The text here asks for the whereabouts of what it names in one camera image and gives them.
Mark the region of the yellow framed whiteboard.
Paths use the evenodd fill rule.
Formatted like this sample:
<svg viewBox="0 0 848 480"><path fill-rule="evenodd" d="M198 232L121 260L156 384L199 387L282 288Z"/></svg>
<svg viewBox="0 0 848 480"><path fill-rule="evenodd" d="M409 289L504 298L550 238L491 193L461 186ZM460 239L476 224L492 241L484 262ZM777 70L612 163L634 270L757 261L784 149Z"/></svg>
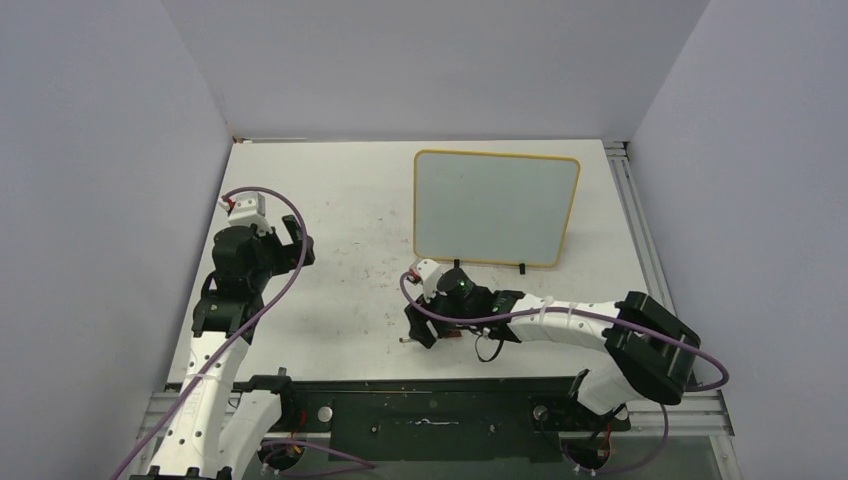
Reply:
<svg viewBox="0 0 848 480"><path fill-rule="evenodd" d="M420 258L558 264L581 174L572 157L424 149L413 160Z"/></svg>

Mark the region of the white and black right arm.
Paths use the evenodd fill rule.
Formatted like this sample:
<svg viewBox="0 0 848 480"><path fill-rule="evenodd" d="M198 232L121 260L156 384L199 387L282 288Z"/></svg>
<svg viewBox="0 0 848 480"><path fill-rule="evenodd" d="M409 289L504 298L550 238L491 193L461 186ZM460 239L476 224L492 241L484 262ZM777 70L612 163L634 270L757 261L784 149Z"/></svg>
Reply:
<svg viewBox="0 0 848 480"><path fill-rule="evenodd" d="M569 421L590 428L632 400L681 403L700 337L650 295L630 291L616 302L557 301L517 290L491 290L460 268L425 261L404 273L409 336L425 348L458 331L504 345L550 342L606 353L608 365L583 369L565 402Z"/></svg>

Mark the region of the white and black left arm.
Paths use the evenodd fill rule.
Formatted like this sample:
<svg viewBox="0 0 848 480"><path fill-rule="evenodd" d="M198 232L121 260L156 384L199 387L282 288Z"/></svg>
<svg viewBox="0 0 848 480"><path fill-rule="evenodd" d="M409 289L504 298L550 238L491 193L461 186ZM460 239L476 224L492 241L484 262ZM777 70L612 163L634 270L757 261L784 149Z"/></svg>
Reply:
<svg viewBox="0 0 848 480"><path fill-rule="evenodd" d="M285 374L256 374L243 382L246 399L226 414L236 375L256 326L270 305L263 292L272 277L294 279L314 262L313 239L301 219L282 219L291 240L252 220L213 237L213 271L192 314L185 380L175 404L154 426L163 439L145 479L239 479L271 429L290 428L298 416Z"/></svg>

